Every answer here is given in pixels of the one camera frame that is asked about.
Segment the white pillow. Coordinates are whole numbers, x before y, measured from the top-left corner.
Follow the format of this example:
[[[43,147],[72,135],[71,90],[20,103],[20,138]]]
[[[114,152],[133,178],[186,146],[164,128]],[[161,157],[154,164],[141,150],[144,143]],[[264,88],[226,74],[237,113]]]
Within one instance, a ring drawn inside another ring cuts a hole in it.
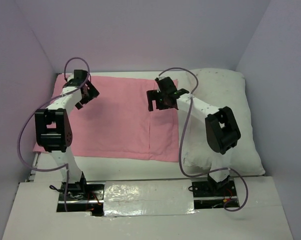
[[[218,108],[231,108],[241,138],[226,154],[216,153],[208,146],[205,125],[191,116],[182,146],[184,169],[194,174],[197,170],[231,167],[242,176],[264,175],[265,170],[253,140],[244,76],[240,72],[221,68],[198,68],[186,76],[187,80],[179,80],[178,84],[192,90],[198,83],[194,97]]]

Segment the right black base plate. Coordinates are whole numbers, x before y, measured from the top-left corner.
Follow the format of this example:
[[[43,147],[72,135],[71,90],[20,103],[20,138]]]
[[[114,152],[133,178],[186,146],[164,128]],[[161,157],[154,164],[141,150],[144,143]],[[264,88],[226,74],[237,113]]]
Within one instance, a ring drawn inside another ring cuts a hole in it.
[[[207,180],[197,180],[191,183],[188,190],[193,195],[195,210],[223,209],[225,203],[227,208],[240,207],[235,183],[232,179],[218,190],[212,190]]]

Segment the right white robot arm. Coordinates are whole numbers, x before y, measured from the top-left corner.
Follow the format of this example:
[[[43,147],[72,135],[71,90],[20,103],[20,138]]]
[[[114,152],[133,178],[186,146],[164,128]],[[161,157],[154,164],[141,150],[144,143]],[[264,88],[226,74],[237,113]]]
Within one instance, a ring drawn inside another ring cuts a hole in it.
[[[178,150],[179,169],[188,178],[201,177],[202,173],[189,175],[183,169],[182,149],[190,117],[193,116],[204,124],[206,140],[210,149],[217,154],[225,155],[227,151],[237,145],[241,138],[234,113],[228,106],[219,108],[194,97],[192,92],[184,88],[177,89],[173,80],[168,76],[159,76],[155,82],[157,89],[146,92],[148,110],[150,112],[154,110],[153,102],[155,102],[157,110],[176,109],[187,112]]]

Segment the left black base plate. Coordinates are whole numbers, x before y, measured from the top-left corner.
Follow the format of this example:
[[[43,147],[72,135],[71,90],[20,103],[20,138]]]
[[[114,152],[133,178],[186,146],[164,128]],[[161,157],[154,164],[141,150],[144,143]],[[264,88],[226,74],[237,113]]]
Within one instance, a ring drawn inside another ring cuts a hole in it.
[[[59,192],[56,211],[61,212],[87,212],[95,217],[104,216],[105,182],[88,182],[84,192],[66,195]]]

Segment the silver tape patch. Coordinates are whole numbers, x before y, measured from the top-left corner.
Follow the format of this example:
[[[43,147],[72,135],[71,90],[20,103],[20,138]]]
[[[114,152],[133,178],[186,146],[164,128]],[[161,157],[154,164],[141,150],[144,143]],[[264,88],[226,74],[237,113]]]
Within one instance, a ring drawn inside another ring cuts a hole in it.
[[[189,179],[107,181],[103,211],[106,217],[178,216],[194,214]]]

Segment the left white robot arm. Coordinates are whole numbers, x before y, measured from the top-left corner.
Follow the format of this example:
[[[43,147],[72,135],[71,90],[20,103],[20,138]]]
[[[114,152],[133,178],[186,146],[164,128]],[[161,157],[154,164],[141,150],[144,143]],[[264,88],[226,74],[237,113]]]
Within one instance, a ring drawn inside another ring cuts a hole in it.
[[[99,91],[89,81],[90,76],[88,71],[76,69],[66,79],[61,97],[34,114],[36,142],[54,159],[62,175],[58,191],[66,198],[79,200],[88,195],[89,187],[71,150],[73,132],[69,116],[74,108],[80,110],[99,96]]]

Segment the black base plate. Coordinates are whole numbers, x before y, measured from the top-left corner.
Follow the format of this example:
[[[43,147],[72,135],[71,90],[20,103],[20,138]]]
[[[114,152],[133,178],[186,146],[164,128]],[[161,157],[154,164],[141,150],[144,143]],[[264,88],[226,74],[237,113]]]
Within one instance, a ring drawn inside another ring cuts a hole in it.
[[[232,179],[218,190],[212,190],[207,180],[197,180],[191,183],[188,190],[193,195],[195,210],[223,209],[225,203],[227,208],[240,207],[235,183]]]
[[[87,212],[95,217],[104,216],[105,182],[88,182],[84,192],[66,195],[59,192],[56,211],[61,212]]]

